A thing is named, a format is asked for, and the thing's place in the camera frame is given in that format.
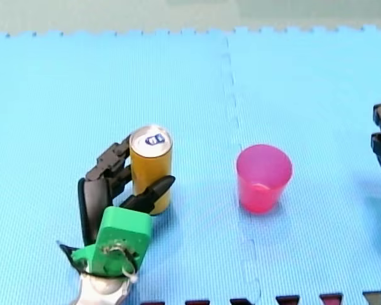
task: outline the foam floor tile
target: foam floor tile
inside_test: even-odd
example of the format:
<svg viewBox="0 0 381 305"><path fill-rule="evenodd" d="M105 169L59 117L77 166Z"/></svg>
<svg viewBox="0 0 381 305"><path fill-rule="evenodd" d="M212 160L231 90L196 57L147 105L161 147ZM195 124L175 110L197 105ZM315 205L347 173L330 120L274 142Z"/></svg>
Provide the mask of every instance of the foam floor tile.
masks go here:
<svg viewBox="0 0 381 305"><path fill-rule="evenodd" d="M219 32L0 36L0 303L66 304L77 294L56 244L82 245L77 181L111 143L149 123L173 135L177 203L156 219L133 304L244 294L234 285L243 274L226 152L226 46Z"/></svg>
<svg viewBox="0 0 381 305"><path fill-rule="evenodd" d="M370 147L381 102L381 30L237 30L229 36L242 147L289 154L278 211L252 217L262 302L381 289L381 169Z"/></svg>

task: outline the green robot part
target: green robot part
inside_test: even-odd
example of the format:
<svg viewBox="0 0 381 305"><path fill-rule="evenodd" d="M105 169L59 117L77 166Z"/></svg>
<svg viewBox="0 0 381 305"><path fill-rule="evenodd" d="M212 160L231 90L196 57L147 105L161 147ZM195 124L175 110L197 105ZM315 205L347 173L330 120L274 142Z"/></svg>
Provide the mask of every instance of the green robot part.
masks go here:
<svg viewBox="0 0 381 305"><path fill-rule="evenodd" d="M73 251L72 260L88 273L104 277L135 275L148 249L152 219L119 207L104 210L96 242Z"/></svg>

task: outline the cup rim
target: cup rim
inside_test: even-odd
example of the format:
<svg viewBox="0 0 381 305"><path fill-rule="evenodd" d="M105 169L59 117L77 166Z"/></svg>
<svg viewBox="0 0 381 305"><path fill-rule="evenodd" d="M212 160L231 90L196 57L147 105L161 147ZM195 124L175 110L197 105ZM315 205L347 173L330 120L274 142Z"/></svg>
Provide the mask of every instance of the cup rim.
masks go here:
<svg viewBox="0 0 381 305"><path fill-rule="evenodd" d="M277 150L279 153L283 154L285 157L286 157L286 160L288 160L288 166L290 168L290 171L288 173L288 178L285 179L285 181L283 183L281 183L280 185L276 186L276 187L271 187L269 189L269 191L277 191L279 189L282 189L284 188L288 183L289 181L291 180L292 176L293 176L293 164L292 164L292 161L290 159L290 157L283 151L281 150L280 148L276 147L276 146L273 146L273 145L270 145L270 144L253 144L253 145L250 145L248 146L247 148L243 149L239 155L237 156L237 160L236 160L236 172L237 172L237 178L240 179L241 181L243 181L245 184L250 184L250 185L253 185L251 182L248 182L242 175L240 175L240 171L239 171L239 160L240 160L240 157L242 155L243 152L247 151L248 149L252 149L253 147L257 147L257 146L261 146L261 147L270 147L272 149L275 149Z"/></svg>

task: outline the pink cup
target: pink cup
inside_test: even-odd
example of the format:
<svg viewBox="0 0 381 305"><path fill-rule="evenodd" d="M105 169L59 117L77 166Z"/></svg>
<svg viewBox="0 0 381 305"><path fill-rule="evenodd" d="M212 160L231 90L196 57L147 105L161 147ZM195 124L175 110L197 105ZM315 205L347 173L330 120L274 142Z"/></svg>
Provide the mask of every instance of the pink cup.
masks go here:
<svg viewBox="0 0 381 305"><path fill-rule="evenodd" d="M237 157L236 169L240 204L252 213L271 210L292 177L289 157L264 144L243 150Z"/></svg>

